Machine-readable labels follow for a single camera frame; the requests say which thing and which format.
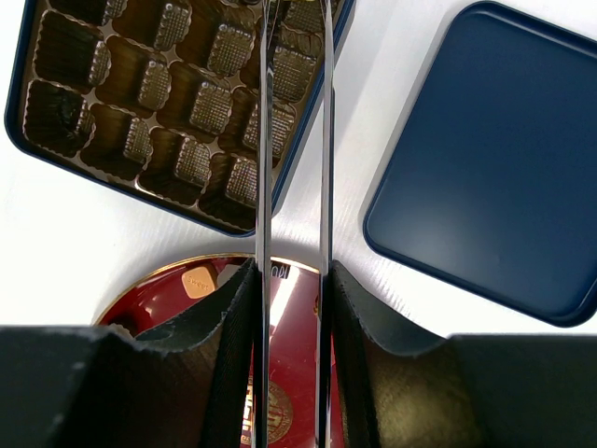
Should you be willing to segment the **metal tongs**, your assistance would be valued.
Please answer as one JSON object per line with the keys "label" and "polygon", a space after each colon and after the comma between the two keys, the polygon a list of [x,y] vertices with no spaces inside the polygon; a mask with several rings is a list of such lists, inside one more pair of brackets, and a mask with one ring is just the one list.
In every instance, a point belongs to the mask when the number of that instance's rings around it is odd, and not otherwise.
{"label": "metal tongs", "polygon": [[[257,158],[256,254],[259,292],[256,310],[259,318],[253,336],[253,420],[252,445],[266,447],[269,413],[270,298],[271,298],[271,171],[273,117],[273,61],[269,55],[270,1],[263,1],[259,47],[259,116]],[[321,214],[319,237],[319,295],[317,307],[316,392],[314,442],[331,445],[331,331],[333,294],[331,264],[333,249],[333,187],[335,152],[335,44],[332,6],[321,3],[325,29],[324,119],[321,173]]]}

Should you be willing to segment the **blue box lid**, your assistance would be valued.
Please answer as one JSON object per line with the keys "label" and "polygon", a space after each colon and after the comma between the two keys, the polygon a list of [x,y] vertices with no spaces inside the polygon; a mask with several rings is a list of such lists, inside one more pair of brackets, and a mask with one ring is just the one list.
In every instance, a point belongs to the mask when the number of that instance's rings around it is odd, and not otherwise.
{"label": "blue box lid", "polygon": [[364,219],[368,245],[558,327],[596,310],[596,44],[462,9]]}

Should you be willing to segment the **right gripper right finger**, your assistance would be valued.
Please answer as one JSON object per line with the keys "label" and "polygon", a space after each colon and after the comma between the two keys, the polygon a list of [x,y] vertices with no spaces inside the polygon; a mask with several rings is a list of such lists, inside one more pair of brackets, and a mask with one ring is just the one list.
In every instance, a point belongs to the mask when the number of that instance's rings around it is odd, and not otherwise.
{"label": "right gripper right finger", "polygon": [[442,338],[331,269],[333,344],[349,447],[592,447],[596,340]]}

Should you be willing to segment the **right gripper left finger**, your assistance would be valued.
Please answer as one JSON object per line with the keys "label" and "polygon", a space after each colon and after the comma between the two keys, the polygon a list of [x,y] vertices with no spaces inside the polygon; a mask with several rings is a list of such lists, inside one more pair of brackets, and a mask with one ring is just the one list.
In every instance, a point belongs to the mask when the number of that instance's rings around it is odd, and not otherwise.
{"label": "right gripper left finger", "polygon": [[109,326],[1,330],[5,447],[235,447],[256,264],[131,337]]}

